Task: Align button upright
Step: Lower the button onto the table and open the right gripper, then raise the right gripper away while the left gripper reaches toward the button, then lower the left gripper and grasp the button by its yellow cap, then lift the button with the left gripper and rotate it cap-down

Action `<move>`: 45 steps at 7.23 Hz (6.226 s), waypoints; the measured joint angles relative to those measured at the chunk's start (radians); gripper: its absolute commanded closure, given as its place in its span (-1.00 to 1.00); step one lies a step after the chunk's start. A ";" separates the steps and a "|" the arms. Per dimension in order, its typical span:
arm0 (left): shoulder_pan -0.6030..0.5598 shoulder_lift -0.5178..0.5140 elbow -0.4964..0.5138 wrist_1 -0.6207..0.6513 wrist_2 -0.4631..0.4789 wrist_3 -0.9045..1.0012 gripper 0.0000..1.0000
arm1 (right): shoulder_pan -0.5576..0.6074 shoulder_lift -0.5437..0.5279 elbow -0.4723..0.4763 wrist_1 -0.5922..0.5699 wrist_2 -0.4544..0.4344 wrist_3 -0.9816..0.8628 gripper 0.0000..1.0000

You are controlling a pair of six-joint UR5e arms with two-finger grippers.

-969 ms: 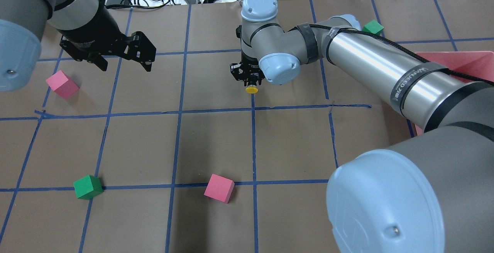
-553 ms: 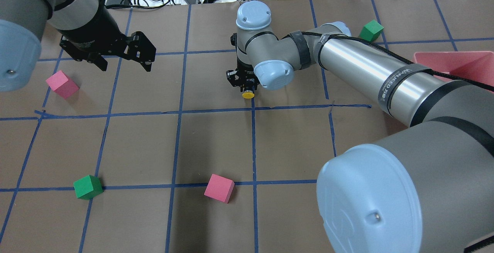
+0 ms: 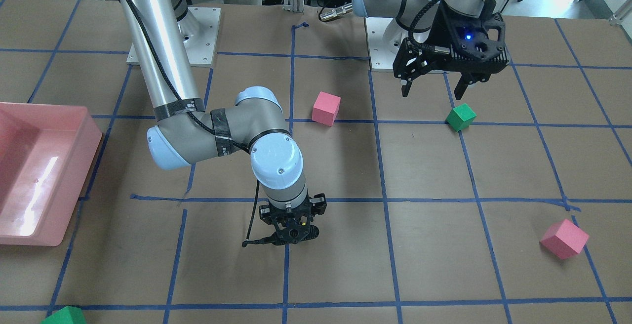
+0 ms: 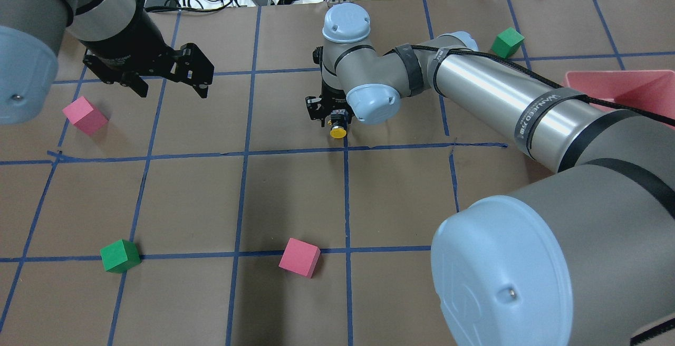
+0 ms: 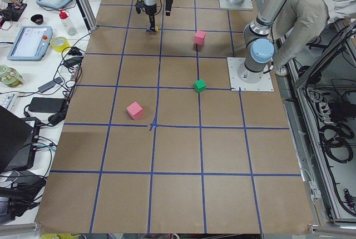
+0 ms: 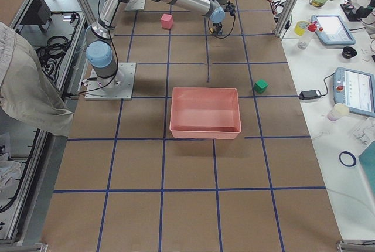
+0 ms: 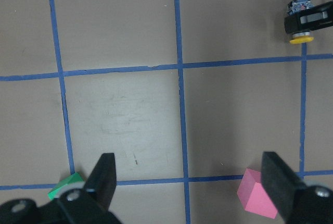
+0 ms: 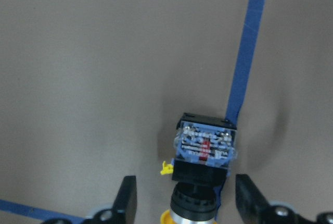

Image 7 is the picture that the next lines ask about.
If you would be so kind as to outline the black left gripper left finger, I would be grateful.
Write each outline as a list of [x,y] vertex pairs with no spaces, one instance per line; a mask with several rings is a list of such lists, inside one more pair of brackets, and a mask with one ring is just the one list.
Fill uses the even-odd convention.
[[109,211],[117,186],[113,153],[103,153],[82,188],[69,189],[43,206],[30,198],[1,205],[1,223],[121,223]]

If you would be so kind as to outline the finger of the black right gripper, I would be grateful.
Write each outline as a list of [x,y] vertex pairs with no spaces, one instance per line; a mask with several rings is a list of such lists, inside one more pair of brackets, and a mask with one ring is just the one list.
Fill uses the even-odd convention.
[[332,223],[332,190],[301,179],[275,152],[263,152],[261,183],[284,223]]

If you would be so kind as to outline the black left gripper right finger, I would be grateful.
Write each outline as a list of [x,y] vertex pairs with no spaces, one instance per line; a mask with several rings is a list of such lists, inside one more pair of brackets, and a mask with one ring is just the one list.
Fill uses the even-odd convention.
[[302,30],[319,30],[332,27],[332,1],[300,12]]

